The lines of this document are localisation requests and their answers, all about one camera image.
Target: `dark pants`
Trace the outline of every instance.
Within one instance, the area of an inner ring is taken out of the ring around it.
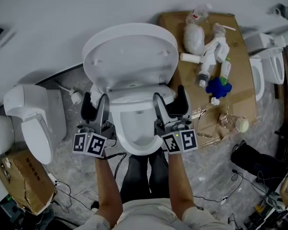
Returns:
[[[254,148],[244,144],[231,155],[231,161],[249,173],[268,179],[264,183],[271,190],[276,190],[287,174],[286,164],[276,158],[261,154]]]
[[[147,163],[152,167],[152,172],[147,179]],[[149,156],[129,157],[128,170],[125,175],[121,190],[121,200],[124,203],[149,198],[169,198],[168,188],[168,162],[161,149]]]

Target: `white toilet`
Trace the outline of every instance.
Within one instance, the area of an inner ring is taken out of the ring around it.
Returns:
[[[259,101],[264,95],[264,72],[260,56],[250,57],[250,64],[255,87],[255,98],[256,101]]]
[[[37,85],[18,85],[3,98],[6,115],[23,120],[25,142],[37,160],[49,164],[53,150],[66,136],[66,121],[60,90]]]
[[[283,37],[274,38],[271,35],[258,33],[244,39],[249,54],[261,58],[264,80],[275,84],[283,84],[285,68],[283,60],[283,46],[286,42]]]
[[[285,80],[285,67],[282,54],[283,48],[268,48],[257,55],[260,56],[264,71],[264,80],[283,84]]]
[[[121,145],[131,154],[148,155],[163,140],[154,134],[153,95],[169,104],[175,92],[167,84],[178,64],[177,42],[166,29],[147,23],[108,28],[84,46],[84,70],[94,83],[94,106],[107,93]]]

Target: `toilet tank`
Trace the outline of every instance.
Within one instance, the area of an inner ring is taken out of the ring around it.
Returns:
[[[5,114],[23,121],[48,110],[47,90],[37,85],[17,85],[3,97]]]

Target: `forearm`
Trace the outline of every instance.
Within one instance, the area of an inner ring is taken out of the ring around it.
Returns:
[[[282,198],[282,201],[285,205],[285,208],[287,209],[288,207],[288,194],[287,194],[287,187],[288,187],[288,177],[284,180],[280,190],[279,190],[279,194]]]
[[[95,159],[95,166],[99,193],[99,210],[96,214],[104,217],[113,228],[123,211],[120,191],[108,161]]]
[[[168,156],[168,183],[172,209],[181,220],[183,213],[195,203],[180,154]]]

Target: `cardboard box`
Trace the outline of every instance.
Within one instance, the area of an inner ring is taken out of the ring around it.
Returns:
[[[179,53],[186,53],[183,45],[183,33],[185,19],[189,12],[163,13],[159,17],[158,24],[169,30],[176,38]],[[214,35],[212,28],[215,23],[235,28],[236,31],[226,30],[226,41],[230,47],[229,55],[231,72],[228,82],[232,90],[225,98],[220,99],[219,106],[210,104],[211,95],[207,94],[204,88],[195,83],[199,65],[179,61],[177,69],[169,86],[177,90],[182,84],[187,90],[192,103],[192,120],[198,134],[200,147],[212,144],[228,136],[229,131],[218,125],[217,120],[220,113],[246,117],[250,124],[256,121],[256,100],[252,78],[252,71],[249,56],[244,45],[242,35],[239,31],[235,16],[232,14],[211,13],[209,17],[199,25],[205,32],[205,44],[209,43]],[[213,77],[220,74],[221,65],[218,63]]]
[[[55,187],[30,150],[0,159],[0,179],[18,206],[34,215],[50,204]]]

